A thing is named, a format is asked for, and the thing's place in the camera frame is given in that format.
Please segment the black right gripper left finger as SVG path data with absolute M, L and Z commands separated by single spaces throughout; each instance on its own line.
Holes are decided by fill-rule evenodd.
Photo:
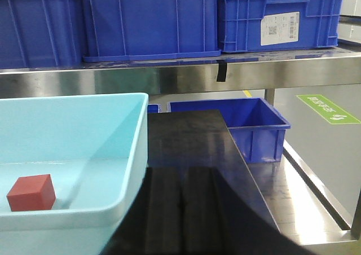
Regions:
M 175 168 L 147 168 L 103 254 L 182 254 L 181 186 Z

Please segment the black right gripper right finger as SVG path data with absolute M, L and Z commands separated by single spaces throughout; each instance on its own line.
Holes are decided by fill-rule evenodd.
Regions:
M 186 254 L 311 254 L 247 206 L 215 168 L 189 168 L 183 197 Z

